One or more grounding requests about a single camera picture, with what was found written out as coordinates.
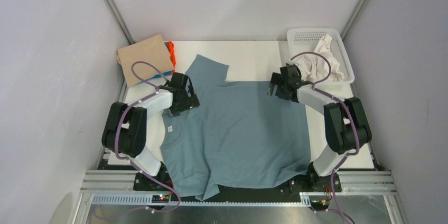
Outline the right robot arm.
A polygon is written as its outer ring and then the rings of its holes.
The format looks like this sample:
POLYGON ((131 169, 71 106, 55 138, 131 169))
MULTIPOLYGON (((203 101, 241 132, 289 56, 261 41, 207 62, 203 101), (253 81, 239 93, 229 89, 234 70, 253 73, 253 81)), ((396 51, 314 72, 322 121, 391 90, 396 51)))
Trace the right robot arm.
POLYGON ((309 106, 324 117, 326 147, 311 163, 314 172, 306 180, 314 191, 327 186, 327 176, 336 172, 349 156, 357 155, 372 140, 359 98, 343 99, 317 88, 309 81, 303 81, 295 65, 283 66, 279 73, 272 73, 267 94, 309 106))

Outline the grey-blue t-shirt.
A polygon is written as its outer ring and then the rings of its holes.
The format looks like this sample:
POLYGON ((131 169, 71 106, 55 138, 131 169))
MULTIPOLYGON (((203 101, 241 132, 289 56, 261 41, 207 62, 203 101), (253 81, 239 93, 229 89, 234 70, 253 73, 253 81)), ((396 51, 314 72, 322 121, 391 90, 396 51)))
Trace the grey-blue t-shirt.
POLYGON ((163 114, 164 165, 182 197, 206 200, 220 186, 270 189, 311 161, 305 107, 267 94, 267 81, 226 80, 228 66, 198 55, 187 76, 199 106, 163 114))

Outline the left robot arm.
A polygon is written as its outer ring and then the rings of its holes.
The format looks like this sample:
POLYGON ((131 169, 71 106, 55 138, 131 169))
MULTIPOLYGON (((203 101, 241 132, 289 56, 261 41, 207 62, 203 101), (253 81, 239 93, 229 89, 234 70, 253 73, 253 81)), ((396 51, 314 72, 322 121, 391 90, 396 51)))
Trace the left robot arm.
POLYGON ((175 72, 155 92, 132 104, 115 102, 107 116, 101 144, 126 160, 140 173, 146 174, 146 183, 153 190, 165 187, 167 177, 160 172, 161 162, 146 146, 147 121, 160 111, 171 116, 200 106, 189 76, 175 72))

